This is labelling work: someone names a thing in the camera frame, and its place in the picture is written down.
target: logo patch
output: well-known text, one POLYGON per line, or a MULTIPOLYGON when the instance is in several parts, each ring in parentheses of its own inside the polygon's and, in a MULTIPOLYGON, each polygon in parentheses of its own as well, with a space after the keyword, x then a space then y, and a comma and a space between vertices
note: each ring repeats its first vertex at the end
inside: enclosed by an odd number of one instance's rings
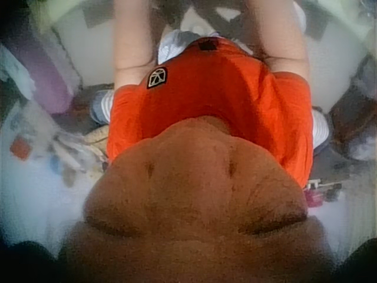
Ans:
POLYGON ((147 89, 156 87, 160 84, 164 84, 167 81, 167 69, 164 67, 156 69, 152 74, 150 74, 148 79, 147 89))

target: orange shirt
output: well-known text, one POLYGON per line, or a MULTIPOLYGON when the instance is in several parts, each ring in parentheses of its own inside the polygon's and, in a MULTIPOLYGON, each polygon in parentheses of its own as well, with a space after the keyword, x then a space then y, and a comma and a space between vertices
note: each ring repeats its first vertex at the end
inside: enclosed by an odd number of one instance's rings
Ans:
POLYGON ((113 161, 139 141, 189 118, 216 116, 232 136, 268 150, 304 187, 313 160, 308 83, 272 74, 231 41, 201 38, 115 93, 107 152, 113 161))

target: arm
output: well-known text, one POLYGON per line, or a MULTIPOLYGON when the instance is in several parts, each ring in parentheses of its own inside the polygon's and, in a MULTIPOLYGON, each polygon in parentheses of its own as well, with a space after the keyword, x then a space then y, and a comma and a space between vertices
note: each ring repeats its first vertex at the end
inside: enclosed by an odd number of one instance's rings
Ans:
POLYGON ((139 84, 156 65, 150 0, 114 0, 115 90, 139 84))
POLYGON ((309 79, 309 62, 293 0, 247 0, 265 63, 271 72, 309 79))

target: red object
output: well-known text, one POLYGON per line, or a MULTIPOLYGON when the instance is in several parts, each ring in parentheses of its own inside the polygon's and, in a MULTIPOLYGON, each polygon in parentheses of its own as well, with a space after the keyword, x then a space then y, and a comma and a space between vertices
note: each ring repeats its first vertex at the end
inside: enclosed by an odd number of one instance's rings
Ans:
POLYGON ((304 187, 313 162, 312 103, 308 83, 274 73, 226 39, 203 38, 156 67, 140 85, 117 90, 107 153, 113 161, 143 139, 179 121, 215 116, 232 136, 268 150, 304 187), (212 41, 211 50, 202 43, 212 41))
POLYGON ((323 194, 316 190, 304 191, 306 203, 309 208, 319 208, 323 205, 323 194))
POLYGON ((16 157, 25 161, 27 158, 29 158, 31 146, 22 136, 17 135, 11 145, 10 150, 16 157))

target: floor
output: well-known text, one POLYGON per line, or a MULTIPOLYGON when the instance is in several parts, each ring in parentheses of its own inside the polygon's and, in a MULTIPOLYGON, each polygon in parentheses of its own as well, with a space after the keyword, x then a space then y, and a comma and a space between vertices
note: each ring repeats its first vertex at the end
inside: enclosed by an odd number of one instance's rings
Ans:
MULTIPOLYGON (((218 30, 231 37, 233 34, 229 30, 229 25, 236 29, 237 21, 233 19, 240 15, 240 6, 236 5, 236 2, 211 0, 205 1, 204 6, 196 6, 195 9, 189 6, 179 7, 183 12, 174 14, 170 24, 201 34, 218 30)), ((172 5, 166 7, 168 11, 177 9, 175 1, 166 3, 172 5)), ((305 12, 310 18, 310 15, 317 11, 306 9, 305 12)), ((114 21, 109 13, 104 13, 103 19, 96 18, 92 21, 90 13, 85 7, 75 9, 56 25, 62 44, 82 76, 85 86, 113 81, 111 31, 114 21)), ((331 18, 327 20, 324 29, 323 21, 314 21, 314 25, 307 27, 306 34, 312 68, 310 86, 313 105, 323 108, 325 112, 329 111, 347 90, 351 76, 366 54, 359 41, 339 23, 331 18)), ((80 207, 90 191, 92 180, 83 176, 68 194, 64 193, 62 196, 61 192, 67 188, 56 176, 46 176, 45 172, 51 171, 47 160, 39 163, 20 163, 10 154, 3 154, 9 153, 8 146, 12 134, 10 129, 9 132, 4 129, 7 129, 6 125, 9 125, 10 120, 11 117, 4 123, 1 133, 1 172, 5 176, 1 180, 1 185, 12 188, 6 194, 2 192, 2 203, 7 203, 7 207, 2 207, 2 216, 11 220, 7 236, 11 238, 11 243, 27 239, 41 242, 56 255, 57 243, 61 242, 67 226, 81 217, 80 207), (37 198, 40 202, 32 205, 28 203, 28 198, 37 198), (18 229, 15 229, 15 222, 19 223, 18 229)), ((326 203, 322 208, 310 211, 325 226, 329 243, 339 260, 345 259, 363 240, 375 235, 376 232, 375 223, 368 222, 371 215, 375 216, 372 190, 375 188, 375 167, 369 166, 361 172, 358 170, 352 169, 353 177, 348 181, 347 190, 340 196, 339 202, 326 203)))

